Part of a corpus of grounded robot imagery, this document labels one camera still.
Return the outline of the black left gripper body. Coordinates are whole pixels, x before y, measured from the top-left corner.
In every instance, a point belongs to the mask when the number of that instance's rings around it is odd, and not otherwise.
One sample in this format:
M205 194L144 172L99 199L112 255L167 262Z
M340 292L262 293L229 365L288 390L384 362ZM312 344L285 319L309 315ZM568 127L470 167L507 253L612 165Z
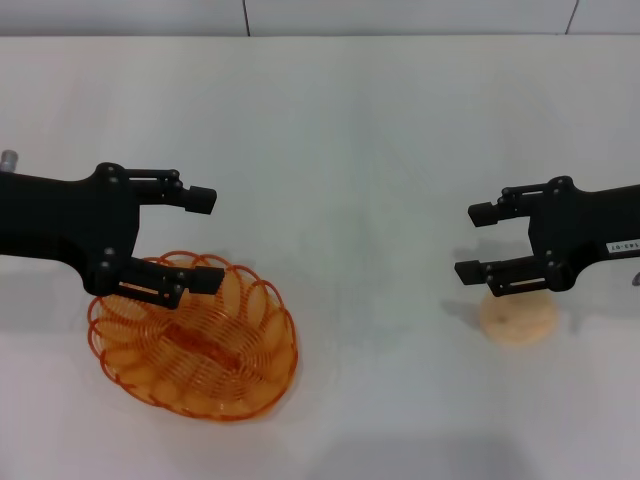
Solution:
M116 164L77 181L1 174L1 253L64 263L95 296L117 290L139 217L129 172Z

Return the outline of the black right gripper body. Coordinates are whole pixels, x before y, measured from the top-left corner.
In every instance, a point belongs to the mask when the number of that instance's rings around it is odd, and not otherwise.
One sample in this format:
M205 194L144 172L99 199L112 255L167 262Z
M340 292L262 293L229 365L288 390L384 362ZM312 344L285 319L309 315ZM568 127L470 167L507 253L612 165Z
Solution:
M548 183L529 214L529 239L546 288L571 289L589 266L639 256L639 187L583 191L568 177Z

